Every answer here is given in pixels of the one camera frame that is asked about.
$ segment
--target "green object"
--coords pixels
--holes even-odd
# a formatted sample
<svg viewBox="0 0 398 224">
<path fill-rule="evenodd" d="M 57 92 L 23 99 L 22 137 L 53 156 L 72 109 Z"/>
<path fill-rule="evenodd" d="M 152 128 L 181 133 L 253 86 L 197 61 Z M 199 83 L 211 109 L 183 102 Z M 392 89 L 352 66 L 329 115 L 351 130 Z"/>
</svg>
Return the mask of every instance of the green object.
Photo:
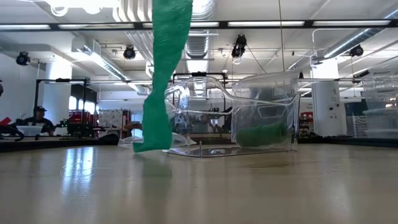
<svg viewBox="0 0 398 224">
<path fill-rule="evenodd" d="M 241 147 L 269 146 L 284 142 L 287 138 L 287 133 L 287 126 L 281 122 L 260 125 L 238 131 L 236 142 Z"/>
<path fill-rule="evenodd" d="M 192 0 L 153 0 L 155 74 L 152 93 L 144 103 L 144 143 L 135 143 L 134 152 L 170 149 L 172 145 L 164 93 L 181 59 L 191 18 Z"/>
</svg>

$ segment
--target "pillar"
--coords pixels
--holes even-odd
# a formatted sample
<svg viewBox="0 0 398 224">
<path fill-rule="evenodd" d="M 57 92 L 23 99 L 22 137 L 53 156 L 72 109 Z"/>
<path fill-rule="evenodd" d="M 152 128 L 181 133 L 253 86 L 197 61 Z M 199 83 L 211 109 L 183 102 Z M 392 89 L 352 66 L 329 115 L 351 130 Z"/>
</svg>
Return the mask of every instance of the pillar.
<svg viewBox="0 0 398 224">
<path fill-rule="evenodd" d="M 339 78 L 337 59 L 313 65 L 312 78 Z M 340 103 L 338 82 L 315 82 L 312 84 L 313 117 L 315 133 L 320 136 L 338 136 L 344 133 L 343 107 Z"/>
<path fill-rule="evenodd" d="M 72 65 L 68 62 L 47 63 L 45 79 L 72 78 Z M 53 124 L 69 118 L 69 84 L 44 84 L 43 107 L 47 110 L 45 117 Z"/>
</svg>

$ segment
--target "white ceiling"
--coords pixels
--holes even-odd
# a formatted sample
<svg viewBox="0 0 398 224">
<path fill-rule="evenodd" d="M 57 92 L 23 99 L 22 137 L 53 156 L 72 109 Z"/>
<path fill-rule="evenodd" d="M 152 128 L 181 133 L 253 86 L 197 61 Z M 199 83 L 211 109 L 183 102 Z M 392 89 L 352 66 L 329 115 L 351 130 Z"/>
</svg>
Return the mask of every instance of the white ceiling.
<svg viewBox="0 0 398 224">
<path fill-rule="evenodd" d="M 215 0 L 217 10 L 216 20 L 256 20 L 256 19 L 279 19 L 278 0 Z M 282 6 L 282 19 L 375 19 L 382 18 L 388 10 L 398 9 L 396 0 L 280 0 Z M 1 22 L 114 22 L 112 10 L 104 9 L 97 15 L 89 15 L 82 9 L 70 10 L 65 17 L 53 17 L 49 12 L 49 7 L 45 2 L 22 2 L 18 0 L 0 1 L 0 21 Z M 339 42 L 355 30 L 320 30 L 315 33 L 315 48 L 325 49 Z M 215 59 L 210 62 L 210 72 L 221 72 L 228 70 L 229 75 L 236 78 L 244 77 L 245 74 L 261 73 L 262 68 L 253 59 L 258 58 L 261 66 L 266 72 L 278 72 L 288 68 L 300 58 L 298 55 L 306 54 L 313 47 L 312 30 L 283 30 L 284 40 L 284 59 L 281 48 L 280 30 L 214 30 L 218 33 L 213 38 L 212 57 Z M 227 60 L 228 50 L 233 45 L 236 36 L 240 33 L 246 35 L 248 46 L 252 53 L 247 49 L 244 58 L 239 65 L 233 65 L 231 57 Z M 72 38 L 84 35 L 89 39 L 95 39 L 103 44 L 103 50 L 111 52 L 112 49 L 119 50 L 118 54 L 110 59 L 123 70 L 144 70 L 145 61 L 137 56 L 136 60 L 123 59 L 123 49 L 131 44 L 124 32 L 37 32 L 37 33 L 2 33 L 21 44 L 48 44 L 63 54 L 74 57 L 71 54 Z M 375 37 L 362 43 L 365 55 L 380 49 L 397 40 L 398 29 L 389 29 Z M 345 58 L 340 58 L 340 75 L 345 77 L 381 63 L 391 57 L 398 55 L 398 45 L 394 45 L 383 50 L 372 57 L 368 57 L 356 64 L 347 67 Z M 33 57 L 51 57 L 51 54 L 37 54 Z M 90 62 L 80 62 L 89 68 L 92 79 L 109 78 L 107 73 Z M 186 72 L 184 63 L 178 66 L 178 72 Z M 142 75 L 135 75 L 134 71 L 129 72 L 132 79 L 142 78 Z"/>
</svg>

